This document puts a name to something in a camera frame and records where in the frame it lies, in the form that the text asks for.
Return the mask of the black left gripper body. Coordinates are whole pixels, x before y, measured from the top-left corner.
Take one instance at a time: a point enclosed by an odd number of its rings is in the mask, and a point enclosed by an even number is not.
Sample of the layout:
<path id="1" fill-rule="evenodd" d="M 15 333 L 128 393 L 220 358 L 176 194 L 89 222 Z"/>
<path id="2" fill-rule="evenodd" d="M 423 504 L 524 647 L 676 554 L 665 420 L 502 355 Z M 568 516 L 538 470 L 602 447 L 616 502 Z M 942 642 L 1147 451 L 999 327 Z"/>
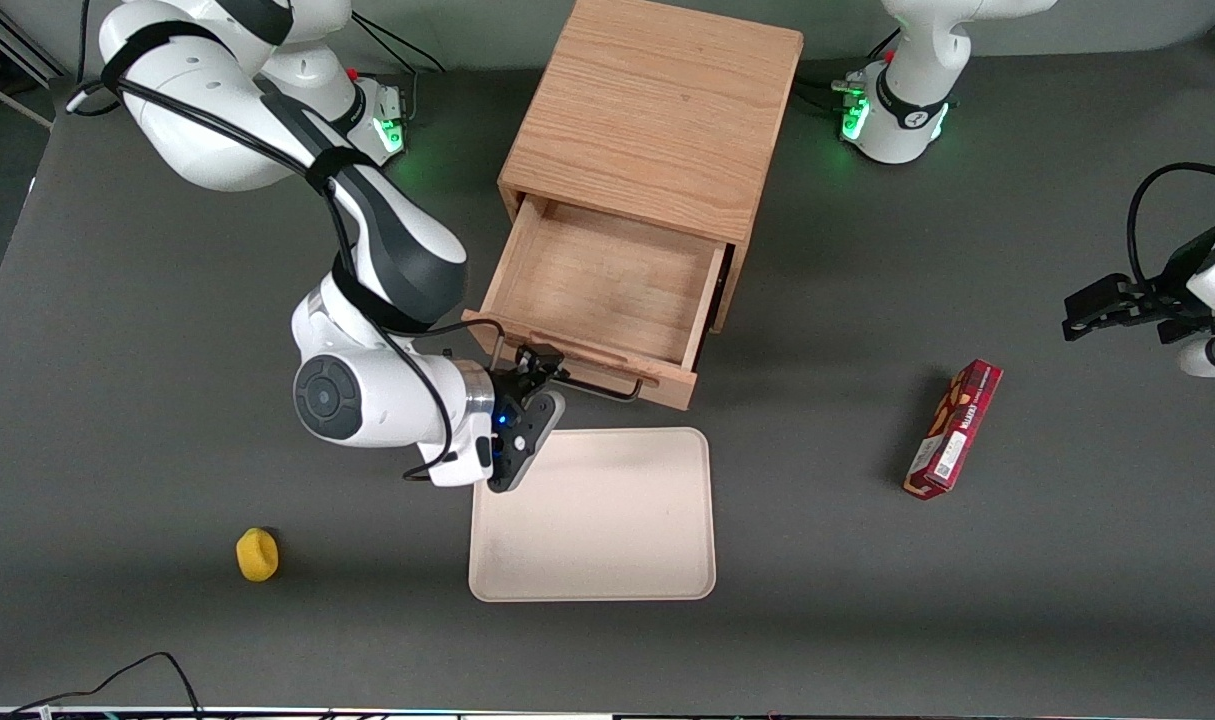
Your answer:
<path id="1" fill-rule="evenodd" d="M 1123 274 L 1118 287 L 1123 299 L 1118 325 L 1155 324 L 1157 341 L 1164 346 L 1215 336 L 1214 311 L 1165 274 L 1151 280 L 1134 280 Z"/>

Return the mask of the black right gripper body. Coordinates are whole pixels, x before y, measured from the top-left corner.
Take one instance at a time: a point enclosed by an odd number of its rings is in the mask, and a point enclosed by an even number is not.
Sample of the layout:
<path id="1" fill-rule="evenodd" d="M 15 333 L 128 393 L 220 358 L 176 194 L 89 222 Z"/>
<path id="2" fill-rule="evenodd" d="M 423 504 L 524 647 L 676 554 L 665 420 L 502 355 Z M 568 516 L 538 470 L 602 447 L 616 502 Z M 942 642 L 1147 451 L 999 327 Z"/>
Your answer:
<path id="1" fill-rule="evenodd" d="M 524 420 L 529 398 L 543 389 L 546 370 L 539 365 L 514 365 L 508 369 L 488 369 L 495 406 L 495 427 L 518 427 Z"/>

